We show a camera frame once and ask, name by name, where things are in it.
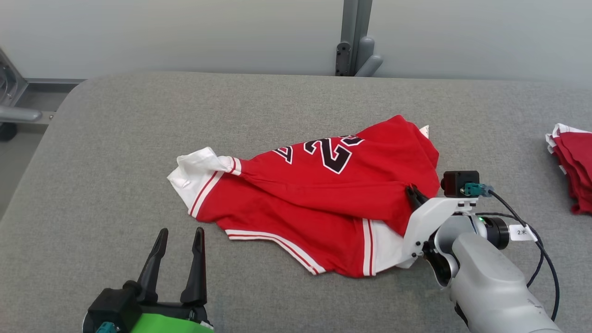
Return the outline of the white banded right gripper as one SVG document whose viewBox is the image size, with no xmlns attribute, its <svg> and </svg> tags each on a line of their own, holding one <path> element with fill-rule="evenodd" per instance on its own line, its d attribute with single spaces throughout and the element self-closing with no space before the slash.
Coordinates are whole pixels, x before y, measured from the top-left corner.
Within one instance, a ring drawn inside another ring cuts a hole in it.
<svg viewBox="0 0 592 333">
<path fill-rule="evenodd" d="M 465 233 L 479 234 L 472 209 L 478 198 L 432 198 L 425 196 L 414 184 L 405 189 L 412 211 L 402 243 L 402 257 L 427 253 L 425 243 L 437 253 L 448 255 L 452 244 Z"/>
</svg>

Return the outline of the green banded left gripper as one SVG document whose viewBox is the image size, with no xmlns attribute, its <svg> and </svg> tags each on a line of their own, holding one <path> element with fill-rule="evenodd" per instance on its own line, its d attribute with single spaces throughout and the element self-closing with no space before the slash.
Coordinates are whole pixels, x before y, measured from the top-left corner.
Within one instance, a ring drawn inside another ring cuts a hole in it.
<svg viewBox="0 0 592 333">
<path fill-rule="evenodd" d="M 136 297 L 140 302 L 140 316 L 129 333 L 213 333 L 208 319 L 205 234 L 202 227 L 195 232 L 192 245 L 192 263 L 186 287 L 180 302 L 157 302 L 157 278 L 160 272 L 168 239 L 168 229 L 160 230 L 148 259 L 137 280 L 141 291 Z"/>
</svg>

